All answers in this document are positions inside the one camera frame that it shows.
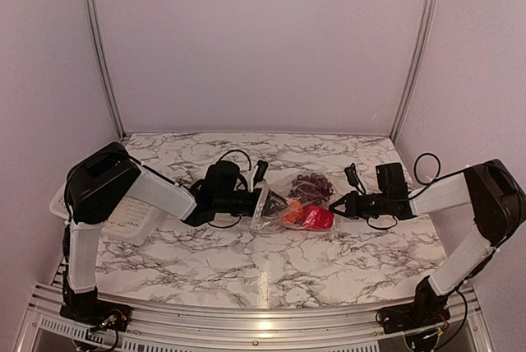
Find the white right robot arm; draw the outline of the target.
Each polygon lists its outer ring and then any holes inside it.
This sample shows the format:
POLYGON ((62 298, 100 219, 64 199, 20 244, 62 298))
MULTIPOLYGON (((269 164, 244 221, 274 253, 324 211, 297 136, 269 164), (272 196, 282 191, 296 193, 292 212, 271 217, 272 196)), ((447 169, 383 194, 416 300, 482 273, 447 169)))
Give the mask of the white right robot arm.
POLYGON ((476 276, 525 222, 525 193, 498 159, 437 175, 420 188, 409 188, 400 163, 376 166, 378 192, 366 192, 354 165, 345 170, 354 190, 331 203, 336 215, 352 220, 389 216, 396 221, 437 214, 470 215, 456 248, 415 289, 407 318, 423 326, 439 304, 476 276))

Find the clear zip top bag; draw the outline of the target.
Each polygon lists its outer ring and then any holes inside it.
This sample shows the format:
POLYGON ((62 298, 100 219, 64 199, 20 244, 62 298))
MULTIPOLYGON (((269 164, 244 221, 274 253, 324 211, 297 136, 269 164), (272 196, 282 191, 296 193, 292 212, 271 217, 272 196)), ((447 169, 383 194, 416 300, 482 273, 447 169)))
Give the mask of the clear zip top bag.
POLYGON ((285 229, 329 231, 335 227, 335 215, 329 211, 335 190, 324 174, 293 174, 260 186, 252 230, 276 233, 285 229))

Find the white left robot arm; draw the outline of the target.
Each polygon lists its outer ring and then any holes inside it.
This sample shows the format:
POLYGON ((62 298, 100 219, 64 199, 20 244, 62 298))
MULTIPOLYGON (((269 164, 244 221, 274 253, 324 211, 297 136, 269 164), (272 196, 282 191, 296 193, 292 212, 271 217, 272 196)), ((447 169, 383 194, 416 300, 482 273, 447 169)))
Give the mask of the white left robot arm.
POLYGON ((126 320, 127 305, 98 298, 95 264, 104 222, 133 199, 198 227, 216 215, 258 221, 278 212, 282 199, 266 183, 267 162, 260 160, 243 174, 237 164, 220 158, 205 177, 186 188, 132 157, 112 142, 75 165, 67 174, 63 201, 67 222, 62 239, 66 272, 61 314, 96 323, 115 314, 126 320))

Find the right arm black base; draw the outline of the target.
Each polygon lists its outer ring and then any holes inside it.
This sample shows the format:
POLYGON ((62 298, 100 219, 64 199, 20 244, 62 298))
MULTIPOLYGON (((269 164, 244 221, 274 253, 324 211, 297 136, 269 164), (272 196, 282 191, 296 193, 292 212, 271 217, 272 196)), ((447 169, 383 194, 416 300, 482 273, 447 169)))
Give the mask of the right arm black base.
POLYGON ((430 284, 430 276, 421 280, 411 303, 383 307, 376 313, 376 322, 385 334, 411 331, 447 322, 450 311, 446 307, 449 295, 437 295, 430 284))

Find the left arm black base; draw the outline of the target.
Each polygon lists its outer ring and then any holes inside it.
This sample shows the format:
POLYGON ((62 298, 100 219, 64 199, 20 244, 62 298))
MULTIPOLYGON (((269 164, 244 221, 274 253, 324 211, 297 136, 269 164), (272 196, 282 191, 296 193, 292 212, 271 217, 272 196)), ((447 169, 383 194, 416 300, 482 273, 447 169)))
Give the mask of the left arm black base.
POLYGON ((65 283, 62 286, 60 316, 75 322, 91 325, 96 330, 112 327, 117 331, 127 329, 131 308, 126 304, 98 299, 98 290, 76 293, 65 283))

